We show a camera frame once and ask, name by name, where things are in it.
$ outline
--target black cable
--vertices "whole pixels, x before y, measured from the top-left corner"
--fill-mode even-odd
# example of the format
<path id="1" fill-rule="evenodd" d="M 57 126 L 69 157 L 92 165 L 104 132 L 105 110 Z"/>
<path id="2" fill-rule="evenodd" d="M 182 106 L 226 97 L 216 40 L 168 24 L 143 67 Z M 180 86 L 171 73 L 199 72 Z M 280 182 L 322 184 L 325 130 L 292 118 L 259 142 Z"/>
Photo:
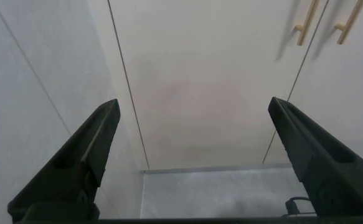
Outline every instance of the black cable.
<path id="1" fill-rule="evenodd" d="M 307 198 L 307 197 L 291 197 L 289 199 L 289 201 L 294 201 L 294 200 L 307 200 L 310 202 L 310 198 Z"/>
<path id="2" fill-rule="evenodd" d="M 289 215 L 300 215 L 300 214 L 312 214 L 312 213 L 303 213 L 299 211 L 298 205 L 295 200 L 306 200 L 310 202 L 310 198 L 307 197 L 292 197 L 288 201 L 285 202 L 287 214 L 282 215 L 282 217 L 287 217 Z"/>
<path id="3" fill-rule="evenodd" d="M 291 216 L 291 215 L 309 215 L 309 214 L 315 214 L 315 212 L 301 212 L 299 214 L 284 214 L 281 217 L 285 218 L 285 217 L 288 217 L 288 216 Z"/>

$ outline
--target cabinet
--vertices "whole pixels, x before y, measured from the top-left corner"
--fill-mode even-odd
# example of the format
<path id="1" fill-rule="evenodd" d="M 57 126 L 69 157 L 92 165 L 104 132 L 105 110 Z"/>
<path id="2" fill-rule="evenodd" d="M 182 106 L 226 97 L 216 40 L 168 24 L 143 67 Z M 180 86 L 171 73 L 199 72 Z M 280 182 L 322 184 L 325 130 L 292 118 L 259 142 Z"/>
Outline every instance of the cabinet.
<path id="1" fill-rule="evenodd" d="M 326 2 L 110 1 L 150 169 L 261 164 Z"/>
<path id="2" fill-rule="evenodd" d="M 290 102 L 363 157 L 363 8 L 342 45 L 334 28 L 346 23 L 356 2 L 328 2 Z M 275 134 L 265 163 L 288 161 Z"/>

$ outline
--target wooden handle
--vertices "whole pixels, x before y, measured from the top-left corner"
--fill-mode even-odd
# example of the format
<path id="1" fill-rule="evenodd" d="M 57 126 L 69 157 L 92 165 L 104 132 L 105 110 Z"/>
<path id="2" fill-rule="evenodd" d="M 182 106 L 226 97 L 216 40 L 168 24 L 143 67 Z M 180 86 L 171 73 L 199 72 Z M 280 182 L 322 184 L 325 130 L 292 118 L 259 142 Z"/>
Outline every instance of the wooden handle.
<path id="1" fill-rule="evenodd" d="M 304 39 L 306 38 L 308 29 L 310 28 L 311 21 L 313 20 L 314 14 L 316 13 L 318 7 L 319 0 L 311 0 L 310 8 L 308 9 L 308 13 L 306 16 L 306 20 L 304 21 L 303 26 L 298 24 L 296 25 L 296 29 L 300 31 L 300 36 L 298 40 L 298 45 L 302 46 L 304 43 Z"/>
<path id="2" fill-rule="evenodd" d="M 335 28 L 342 31 L 341 35 L 339 36 L 339 39 L 337 40 L 337 44 L 344 43 L 344 41 L 346 40 L 347 36 L 350 33 L 353 23 L 356 21 L 358 15 L 360 14 L 362 7 L 363 7 L 363 0 L 358 0 L 356 6 L 354 6 L 354 9 L 350 14 L 349 20 L 347 21 L 346 25 L 336 24 Z"/>

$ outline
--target tile floor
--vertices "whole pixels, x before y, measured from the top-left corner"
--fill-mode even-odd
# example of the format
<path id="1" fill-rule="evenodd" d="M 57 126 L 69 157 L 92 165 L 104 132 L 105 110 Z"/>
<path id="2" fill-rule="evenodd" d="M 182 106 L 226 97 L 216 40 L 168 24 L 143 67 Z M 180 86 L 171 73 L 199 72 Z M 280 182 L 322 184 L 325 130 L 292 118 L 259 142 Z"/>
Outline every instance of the tile floor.
<path id="1" fill-rule="evenodd" d="M 295 196 L 307 193 L 292 168 L 146 174 L 141 218 L 280 217 Z"/>

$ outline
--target white cabinet door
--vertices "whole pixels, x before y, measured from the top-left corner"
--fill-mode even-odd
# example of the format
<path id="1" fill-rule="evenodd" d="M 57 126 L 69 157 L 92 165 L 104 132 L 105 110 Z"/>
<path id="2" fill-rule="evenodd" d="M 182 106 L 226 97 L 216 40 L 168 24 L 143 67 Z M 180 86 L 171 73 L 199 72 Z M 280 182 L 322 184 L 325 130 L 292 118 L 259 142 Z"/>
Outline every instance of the white cabinet door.
<path id="1" fill-rule="evenodd" d="M 110 3 L 150 168 L 261 164 L 325 1 Z"/>
<path id="2" fill-rule="evenodd" d="M 346 41 L 341 31 L 357 0 L 329 1 L 290 102 L 363 157 L 363 8 Z M 288 162 L 276 134 L 265 163 Z"/>

